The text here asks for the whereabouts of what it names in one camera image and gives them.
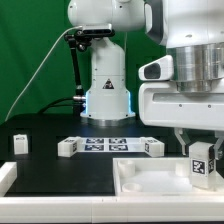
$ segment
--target marker block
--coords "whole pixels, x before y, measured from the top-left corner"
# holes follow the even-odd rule
[[[165,144],[158,141],[155,138],[141,138],[145,153],[151,157],[162,157],[164,156]]]
[[[28,154],[27,135],[14,135],[13,140],[14,140],[14,153],[15,153],[15,155]]]
[[[73,156],[82,143],[81,137],[68,137],[58,143],[58,156],[71,157]]]
[[[216,184],[216,161],[213,145],[196,142],[189,147],[190,183],[199,188],[214,189]]]

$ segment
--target silver metal part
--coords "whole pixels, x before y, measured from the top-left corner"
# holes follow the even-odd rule
[[[215,137],[218,138],[214,150],[215,150],[215,159],[220,160],[223,157],[223,148],[222,145],[224,143],[224,132],[223,131],[216,131]]]
[[[167,54],[180,92],[211,91],[211,81],[224,77],[224,43],[172,48]]]
[[[100,127],[117,127],[117,126],[123,126],[125,124],[130,124],[135,122],[135,117],[128,117],[121,120],[98,120],[98,119],[92,119],[92,118],[85,118],[82,117],[81,121],[83,123],[96,125]]]
[[[175,136],[182,145],[182,154],[186,155],[186,145],[190,143],[187,132],[183,128],[174,128]]]
[[[85,96],[73,96],[73,100],[74,101],[82,101],[82,102],[84,102],[84,101],[86,101],[86,97]]]

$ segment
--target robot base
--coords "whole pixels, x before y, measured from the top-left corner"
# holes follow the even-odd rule
[[[123,126],[125,124],[132,124],[135,122],[135,116],[133,117],[127,117],[124,119],[119,120],[100,120],[100,119],[93,119],[88,117],[81,117],[81,122],[91,124],[91,125],[97,125],[100,127],[116,127],[116,126]]]

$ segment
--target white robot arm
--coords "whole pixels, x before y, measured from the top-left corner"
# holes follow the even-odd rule
[[[166,46],[167,56],[139,71],[140,79],[148,81],[139,92],[140,117],[146,125],[176,128],[183,148],[188,143],[183,128],[214,130],[219,158],[224,139],[224,1],[146,2],[152,12],[147,34]]]
[[[140,29],[145,24],[142,0],[72,0],[68,16],[80,36],[91,36],[92,85],[86,93],[82,120],[117,126],[135,117],[125,87],[125,53],[107,34]]]

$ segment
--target white block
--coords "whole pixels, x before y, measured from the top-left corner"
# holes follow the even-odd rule
[[[17,178],[15,162],[5,163],[0,169],[0,197],[4,197]]]
[[[27,135],[14,135],[13,140],[14,140],[14,153],[15,153],[15,155],[28,154]]]
[[[189,147],[190,182],[193,186],[214,189],[216,185],[216,160],[210,154],[212,144],[196,142]]]
[[[147,153],[151,157],[162,157],[164,156],[165,144],[158,141],[155,138],[141,138],[141,143]]]
[[[71,157],[81,147],[82,139],[80,137],[68,137],[58,143],[58,156]]]

